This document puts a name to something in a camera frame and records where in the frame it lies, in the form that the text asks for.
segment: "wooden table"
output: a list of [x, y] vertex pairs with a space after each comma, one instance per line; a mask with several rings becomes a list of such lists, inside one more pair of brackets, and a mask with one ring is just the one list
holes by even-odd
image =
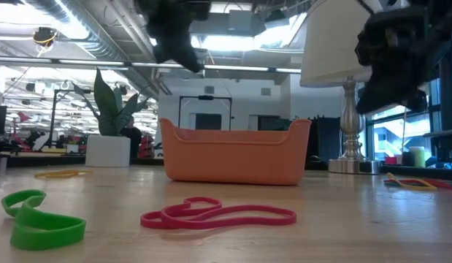
[[[84, 241], [51, 251], [9, 245], [13, 220], [0, 206], [0, 263], [100, 262], [452, 262], [452, 191], [386, 188], [383, 176], [307, 172], [298, 187], [171, 182], [163, 167], [95, 169], [93, 175], [38, 180], [9, 169], [0, 200], [29, 188], [47, 192], [41, 210], [88, 222]], [[139, 216], [184, 197], [224, 205], [266, 204], [298, 213], [292, 226], [209, 231], [152, 230]]]

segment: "ceiling duct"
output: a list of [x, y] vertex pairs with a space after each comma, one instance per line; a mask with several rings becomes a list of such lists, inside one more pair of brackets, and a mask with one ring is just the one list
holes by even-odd
[[[52, 16], [62, 24], [74, 26], [75, 30], [85, 29], [88, 37], [84, 40], [88, 40], [88, 42], [78, 43], [78, 45], [96, 59], [103, 61], [130, 60], [79, 0], [24, 0], [24, 2]], [[159, 83], [157, 80], [150, 80], [133, 68], [122, 71], [121, 74], [130, 80], [142, 94], [158, 97]]]

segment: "silver lamp base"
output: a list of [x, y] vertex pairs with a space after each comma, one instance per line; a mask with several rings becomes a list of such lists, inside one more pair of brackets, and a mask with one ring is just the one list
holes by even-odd
[[380, 173], [380, 162], [370, 160], [333, 159], [329, 160], [328, 172], [377, 175]]

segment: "orange plastic bin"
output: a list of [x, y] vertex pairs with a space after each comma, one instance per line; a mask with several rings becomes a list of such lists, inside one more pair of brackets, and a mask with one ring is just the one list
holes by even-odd
[[296, 185], [304, 175], [309, 120], [289, 131], [180, 129], [161, 119], [166, 174], [172, 180]]

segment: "ceiling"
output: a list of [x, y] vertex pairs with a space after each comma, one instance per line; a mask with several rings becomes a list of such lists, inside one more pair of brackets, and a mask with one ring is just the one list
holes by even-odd
[[[145, 21], [135, 12], [132, 0], [78, 0], [80, 11], [87, 12], [88, 18], [97, 25], [97, 35], [107, 36], [115, 43], [120, 53], [130, 61], [152, 61], [150, 54], [153, 48], [153, 39], [145, 33]], [[300, 47], [288, 47], [289, 42], [300, 28], [296, 21], [303, 20], [299, 15], [307, 8], [311, 0], [239, 0], [235, 2], [213, 1], [210, 19], [207, 23], [195, 22], [192, 24], [197, 41], [197, 47], [204, 48], [201, 54], [207, 64], [227, 66], [268, 66], [299, 68], [302, 49]], [[120, 8], [116, 12], [110, 5], [120, 4], [128, 13], [122, 15]], [[292, 17], [290, 23], [280, 30], [265, 31], [254, 37], [252, 35], [235, 35], [224, 31], [225, 22], [229, 22], [229, 16], [237, 11], [252, 11], [255, 15], [264, 15], [274, 9], [290, 7], [286, 14]], [[32, 36], [40, 26], [54, 28], [55, 18], [46, 15], [29, 4], [0, 4], [0, 56], [37, 57], [40, 58], [67, 58], [94, 60], [94, 54], [85, 50], [85, 39], [71, 38], [78, 34], [77, 30], [64, 30], [58, 28], [59, 34], [52, 48], [43, 53], [41, 47], [37, 47]], [[137, 35], [135, 27], [142, 29], [144, 38]], [[201, 75], [195, 75], [183, 69], [166, 69], [161, 72], [154, 69], [137, 69], [146, 80], [162, 82], [163, 80], [191, 78], [224, 78], [224, 79], [259, 79], [275, 80], [279, 84], [286, 75], [263, 72], [234, 72], [234, 71], [206, 71]], [[69, 83], [77, 83], [86, 88], [91, 88], [96, 71], [93, 67], [72, 66], [72, 68], [27, 67], [13, 65], [0, 65], [0, 87], [4, 93], [2, 99], [9, 107], [8, 124], [16, 120], [17, 113], [23, 112], [31, 117], [30, 121], [19, 125], [20, 129], [48, 130], [50, 127], [50, 115], [53, 106], [55, 89], [66, 88]], [[126, 85], [128, 93], [124, 96], [127, 100], [141, 88], [136, 82], [129, 79], [124, 71], [117, 69], [103, 69], [103, 78], [113, 86]], [[35, 91], [27, 91], [26, 86], [35, 85]], [[145, 132], [154, 133], [157, 127], [157, 94], [172, 94], [168, 86], [151, 85], [153, 98], [148, 103], [148, 108], [135, 114], [138, 126], [144, 127]], [[83, 133], [97, 133], [97, 122], [88, 108], [83, 107], [81, 98], [72, 93], [61, 91], [58, 93], [59, 103], [56, 105], [55, 114], [56, 130], [68, 131], [69, 129]]]

